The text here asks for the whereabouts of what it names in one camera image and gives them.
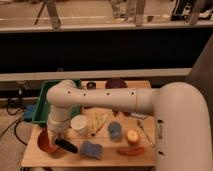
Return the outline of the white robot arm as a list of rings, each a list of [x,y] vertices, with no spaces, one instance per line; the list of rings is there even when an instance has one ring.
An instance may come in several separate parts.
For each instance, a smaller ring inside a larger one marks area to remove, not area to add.
[[[48,129],[52,136],[68,128],[73,106],[108,108],[153,115],[156,171],[213,171],[212,133],[202,93],[184,82],[159,89],[78,89],[63,80],[47,93],[51,104]]]

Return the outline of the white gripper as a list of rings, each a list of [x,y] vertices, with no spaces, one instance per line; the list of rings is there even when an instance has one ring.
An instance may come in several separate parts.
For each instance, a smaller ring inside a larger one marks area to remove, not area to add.
[[[50,129],[47,130],[47,135],[48,135],[48,140],[49,140],[50,146],[54,146],[55,141],[57,139],[63,139],[64,138],[64,132],[54,132]]]

